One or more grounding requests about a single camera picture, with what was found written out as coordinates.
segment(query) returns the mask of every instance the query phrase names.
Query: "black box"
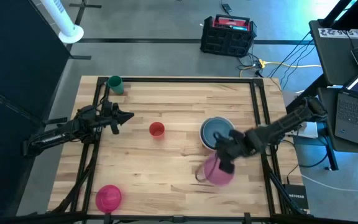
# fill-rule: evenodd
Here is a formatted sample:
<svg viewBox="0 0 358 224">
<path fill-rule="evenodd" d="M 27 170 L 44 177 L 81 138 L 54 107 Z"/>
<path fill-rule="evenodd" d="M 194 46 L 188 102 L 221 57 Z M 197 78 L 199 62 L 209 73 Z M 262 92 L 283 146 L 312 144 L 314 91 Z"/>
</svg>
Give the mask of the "black box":
<svg viewBox="0 0 358 224">
<path fill-rule="evenodd" d="M 285 191 L 287 191 L 290 198 L 296 202 L 300 208 L 309 209 L 308 197 L 306 195 L 306 188 L 303 185 L 284 184 Z"/>
<path fill-rule="evenodd" d="M 201 50 L 211 54 L 244 57 L 256 37 L 256 29 L 255 23 L 246 17 L 210 16 L 204 20 Z"/>
</svg>

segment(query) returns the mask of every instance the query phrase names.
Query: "white cable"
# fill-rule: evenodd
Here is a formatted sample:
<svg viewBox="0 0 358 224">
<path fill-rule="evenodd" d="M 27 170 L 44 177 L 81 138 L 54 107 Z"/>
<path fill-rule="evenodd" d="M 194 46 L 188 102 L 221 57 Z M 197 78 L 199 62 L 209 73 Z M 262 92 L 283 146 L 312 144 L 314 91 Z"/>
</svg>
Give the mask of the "white cable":
<svg viewBox="0 0 358 224">
<path fill-rule="evenodd" d="M 313 180 L 313 179 L 311 179 L 310 177 L 307 177 L 307 176 L 305 176 L 305 175 L 303 175 L 303 174 L 301 174 L 301 176 L 304 177 L 304 178 L 306 178 L 306 179 L 308 179 L 308 180 L 310 180 L 310 181 L 313 181 L 313 182 L 316 183 L 316 184 L 319 184 L 319 185 L 328 187 L 328 188 L 330 188 L 330 189 L 342 190 L 342 191 L 348 191 L 348 192 L 358 192 L 358 190 L 354 190 L 354 189 L 340 189 L 340 188 L 337 188 L 337 187 L 328 186 L 328 185 L 326 185 L 326 184 L 323 184 L 323 183 L 318 182 L 317 180 Z"/>
</svg>

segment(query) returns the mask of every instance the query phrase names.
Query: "green cup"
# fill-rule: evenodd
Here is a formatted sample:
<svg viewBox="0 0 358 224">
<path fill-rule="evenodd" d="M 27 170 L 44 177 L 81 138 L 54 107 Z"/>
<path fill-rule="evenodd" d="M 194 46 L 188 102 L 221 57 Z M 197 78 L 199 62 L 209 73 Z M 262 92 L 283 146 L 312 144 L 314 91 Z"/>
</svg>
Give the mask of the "green cup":
<svg viewBox="0 0 358 224">
<path fill-rule="evenodd" d="M 117 75 L 110 77 L 107 80 L 107 85 L 118 95 L 124 94 L 124 83 L 121 77 Z"/>
</svg>

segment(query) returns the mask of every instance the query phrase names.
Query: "pink bowl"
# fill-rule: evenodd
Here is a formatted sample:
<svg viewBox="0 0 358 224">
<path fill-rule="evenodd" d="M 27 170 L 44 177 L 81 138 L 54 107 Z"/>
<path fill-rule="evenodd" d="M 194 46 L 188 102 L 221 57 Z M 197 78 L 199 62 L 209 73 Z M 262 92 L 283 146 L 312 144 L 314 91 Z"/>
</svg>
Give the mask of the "pink bowl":
<svg viewBox="0 0 358 224">
<path fill-rule="evenodd" d="M 96 194 L 96 206 L 100 212 L 111 213 L 120 203 L 121 191 L 114 185 L 106 185 Z"/>
</svg>

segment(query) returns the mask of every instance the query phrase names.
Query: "red cup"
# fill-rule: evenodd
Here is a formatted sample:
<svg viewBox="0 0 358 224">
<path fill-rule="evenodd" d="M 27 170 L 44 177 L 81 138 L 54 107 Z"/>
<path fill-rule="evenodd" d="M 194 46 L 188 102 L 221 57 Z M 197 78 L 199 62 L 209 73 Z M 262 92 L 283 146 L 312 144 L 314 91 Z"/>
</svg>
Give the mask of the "red cup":
<svg viewBox="0 0 358 224">
<path fill-rule="evenodd" d="M 165 127 L 161 122 L 154 122 L 149 127 L 150 134 L 154 139 L 163 139 Z"/>
</svg>

